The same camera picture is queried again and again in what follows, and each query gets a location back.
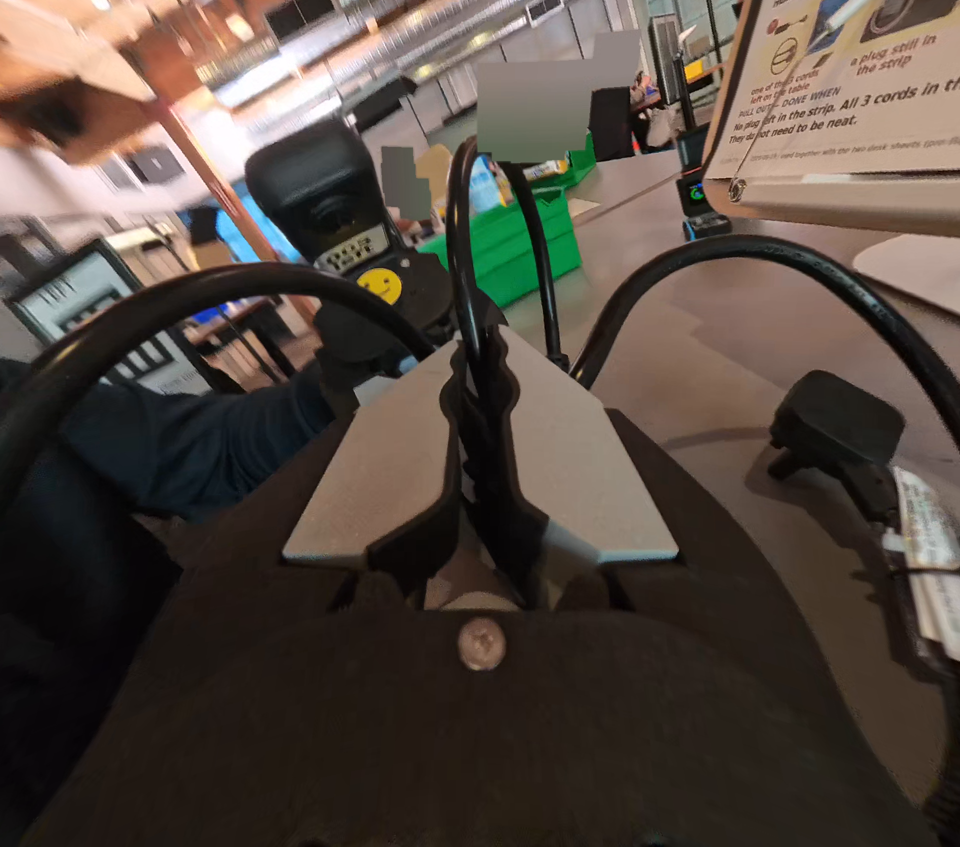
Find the white stand base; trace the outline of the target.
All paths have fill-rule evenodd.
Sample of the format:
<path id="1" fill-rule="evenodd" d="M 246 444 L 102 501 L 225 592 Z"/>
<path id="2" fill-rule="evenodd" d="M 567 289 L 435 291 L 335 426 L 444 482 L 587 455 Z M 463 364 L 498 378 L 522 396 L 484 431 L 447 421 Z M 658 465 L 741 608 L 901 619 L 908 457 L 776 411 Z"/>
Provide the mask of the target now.
<path id="1" fill-rule="evenodd" d="M 959 316 L 959 238 L 902 234 L 858 253 L 860 276 Z"/>

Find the black timer device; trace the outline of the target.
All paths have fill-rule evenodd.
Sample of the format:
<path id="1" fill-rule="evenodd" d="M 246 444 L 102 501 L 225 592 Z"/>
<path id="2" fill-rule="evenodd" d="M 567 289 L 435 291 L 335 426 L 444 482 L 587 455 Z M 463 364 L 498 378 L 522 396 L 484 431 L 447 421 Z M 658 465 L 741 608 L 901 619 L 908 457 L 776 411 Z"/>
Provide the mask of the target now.
<path id="1" fill-rule="evenodd" d="M 710 212 L 719 214 L 711 207 L 703 187 L 703 156 L 709 131 L 710 125 L 704 123 L 680 133 L 676 138 L 680 163 L 680 174 L 676 181 L 676 187 L 682 210 L 682 221 L 685 217 L 694 217 Z"/>

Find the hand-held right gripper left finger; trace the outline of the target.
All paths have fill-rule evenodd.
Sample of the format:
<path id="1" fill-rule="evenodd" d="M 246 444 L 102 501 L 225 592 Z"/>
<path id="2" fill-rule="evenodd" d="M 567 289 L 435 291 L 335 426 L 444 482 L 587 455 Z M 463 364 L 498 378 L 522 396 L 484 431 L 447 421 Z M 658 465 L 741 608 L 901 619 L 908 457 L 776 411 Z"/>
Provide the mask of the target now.
<path id="1" fill-rule="evenodd" d="M 438 574 L 459 536 L 464 368 L 450 341 L 359 408 L 282 548 L 285 562 L 386 574 L 406 596 Z"/>

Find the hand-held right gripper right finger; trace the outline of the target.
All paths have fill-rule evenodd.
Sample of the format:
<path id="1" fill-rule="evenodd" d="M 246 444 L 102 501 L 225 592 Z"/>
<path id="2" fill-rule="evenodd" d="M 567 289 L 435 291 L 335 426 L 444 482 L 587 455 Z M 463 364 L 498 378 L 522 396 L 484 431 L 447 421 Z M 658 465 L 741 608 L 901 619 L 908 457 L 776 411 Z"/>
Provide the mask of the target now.
<path id="1" fill-rule="evenodd" d="M 522 602 L 554 607 L 578 577 L 668 563 L 678 542 L 601 401 L 509 326 L 489 330 L 490 439 L 480 531 Z"/>

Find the green plastic bin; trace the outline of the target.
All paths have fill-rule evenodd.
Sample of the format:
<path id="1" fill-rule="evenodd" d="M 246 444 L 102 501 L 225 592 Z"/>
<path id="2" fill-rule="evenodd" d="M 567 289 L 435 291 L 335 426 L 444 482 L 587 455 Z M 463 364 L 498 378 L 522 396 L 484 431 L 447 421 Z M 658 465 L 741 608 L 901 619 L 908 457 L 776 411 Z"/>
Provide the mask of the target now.
<path id="1" fill-rule="evenodd" d="M 545 192 L 577 186 L 595 168 L 594 140 L 588 131 L 582 149 L 567 151 L 561 158 L 526 167 L 523 173 L 533 191 Z"/>
<path id="2" fill-rule="evenodd" d="M 535 204 L 546 237 L 552 278 L 582 266 L 567 193 L 551 189 Z M 519 205 L 498 206 L 470 219 L 471 250 L 478 288 L 498 306 L 539 290 L 531 239 Z"/>

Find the blue snack packet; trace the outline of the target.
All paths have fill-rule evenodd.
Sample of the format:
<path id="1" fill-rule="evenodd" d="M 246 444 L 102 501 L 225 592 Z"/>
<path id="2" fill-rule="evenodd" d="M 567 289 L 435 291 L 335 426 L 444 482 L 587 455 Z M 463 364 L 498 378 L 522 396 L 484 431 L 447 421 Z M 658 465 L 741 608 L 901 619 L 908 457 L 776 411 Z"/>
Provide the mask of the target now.
<path id="1" fill-rule="evenodd" d="M 468 197 L 470 212 L 480 216 L 490 211 L 506 208 L 515 197 L 500 165 L 488 155 L 479 154 L 470 173 Z"/>

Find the framed display screen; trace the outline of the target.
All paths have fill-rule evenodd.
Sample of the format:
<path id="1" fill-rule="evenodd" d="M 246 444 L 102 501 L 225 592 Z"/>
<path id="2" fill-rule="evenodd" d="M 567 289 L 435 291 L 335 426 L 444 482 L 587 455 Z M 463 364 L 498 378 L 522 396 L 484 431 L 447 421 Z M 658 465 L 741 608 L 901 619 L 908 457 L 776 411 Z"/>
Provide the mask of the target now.
<path id="1" fill-rule="evenodd" d="M 90 241 L 14 290 L 5 305 L 41 345 L 50 346 L 103 310 L 143 289 L 143 283 L 104 238 Z M 101 382 L 136 383 L 162 395 L 207 395 L 212 373 L 178 324 L 143 341 Z"/>

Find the person's left forearm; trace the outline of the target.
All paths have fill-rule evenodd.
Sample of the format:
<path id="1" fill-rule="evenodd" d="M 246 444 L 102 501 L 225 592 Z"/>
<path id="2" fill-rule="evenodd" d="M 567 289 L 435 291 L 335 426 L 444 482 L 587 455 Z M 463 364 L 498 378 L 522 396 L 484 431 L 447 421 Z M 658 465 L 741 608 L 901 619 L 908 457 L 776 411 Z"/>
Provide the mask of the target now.
<path id="1" fill-rule="evenodd" d="M 97 383 L 59 433 L 133 511 L 198 522 L 242 501 L 333 422 L 321 379 L 313 362 L 240 395 Z"/>

